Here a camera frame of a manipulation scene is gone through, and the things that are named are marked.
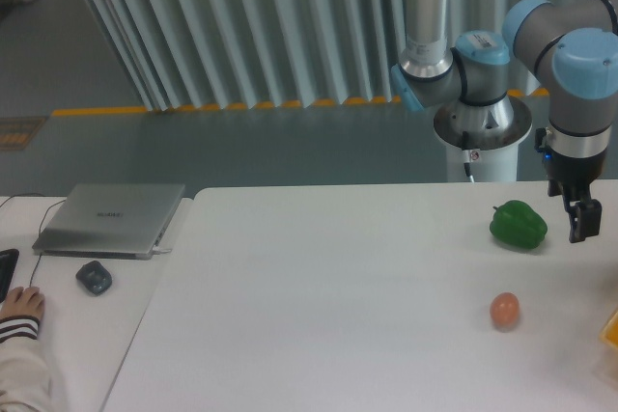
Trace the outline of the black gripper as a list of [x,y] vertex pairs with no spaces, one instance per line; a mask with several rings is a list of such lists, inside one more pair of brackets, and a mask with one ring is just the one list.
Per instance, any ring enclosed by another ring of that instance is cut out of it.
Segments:
[[570,134],[557,127],[540,127],[535,131],[534,148],[542,155],[548,195],[568,200],[565,209],[570,219],[570,242],[599,235],[602,205],[596,199],[585,199],[590,197],[590,184],[604,167],[606,131]]

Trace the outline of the cream striped sleeve forearm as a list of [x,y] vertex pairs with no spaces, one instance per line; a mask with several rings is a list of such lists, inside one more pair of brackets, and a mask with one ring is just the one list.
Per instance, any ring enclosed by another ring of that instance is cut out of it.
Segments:
[[1,319],[1,410],[52,411],[51,374],[33,316]]

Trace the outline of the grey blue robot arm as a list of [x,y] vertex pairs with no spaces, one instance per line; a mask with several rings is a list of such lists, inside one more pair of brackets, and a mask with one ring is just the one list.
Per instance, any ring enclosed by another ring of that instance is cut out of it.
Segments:
[[549,93],[548,124],[534,131],[548,194],[562,199],[572,242],[597,235],[603,208],[590,186],[617,116],[617,0],[521,0],[500,33],[469,31],[454,43],[448,0],[405,1],[407,43],[391,82],[409,109],[437,107],[435,134],[455,150],[456,170],[476,180],[480,154],[531,132],[528,108],[507,95],[507,67],[518,60]]

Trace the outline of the person's hand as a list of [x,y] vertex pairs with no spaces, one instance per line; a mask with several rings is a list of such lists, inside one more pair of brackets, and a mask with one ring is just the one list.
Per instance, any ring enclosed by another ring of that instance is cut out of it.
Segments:
[[37,337],[45,312],[45,299],[37,287],[9,291],[1,308],[1,334]]

